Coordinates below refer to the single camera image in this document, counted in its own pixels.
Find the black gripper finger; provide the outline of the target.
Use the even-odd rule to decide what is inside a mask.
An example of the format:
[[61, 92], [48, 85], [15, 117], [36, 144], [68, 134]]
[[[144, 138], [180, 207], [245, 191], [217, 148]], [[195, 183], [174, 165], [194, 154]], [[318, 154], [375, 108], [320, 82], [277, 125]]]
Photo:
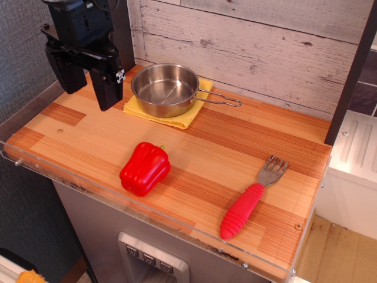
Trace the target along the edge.
[[62, 88], [72, 94], [87, 85], [84, 70], [76, 65], [68, 52], [45, 47], [47, 59]]
[[105, 74], [90, 71], [92, 86], [101, 111], [106, 111], [123, 99], [124, 70]]

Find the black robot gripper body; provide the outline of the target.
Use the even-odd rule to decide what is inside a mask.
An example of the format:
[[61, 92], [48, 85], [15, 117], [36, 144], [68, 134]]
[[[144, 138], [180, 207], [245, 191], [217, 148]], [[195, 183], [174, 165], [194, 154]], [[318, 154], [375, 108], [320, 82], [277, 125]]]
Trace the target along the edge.
[[47, 47], [71, 54], [83, 70], [105, 74], [121, 70], [109, 1], [44, 1], [53, 26], [44, 24]]

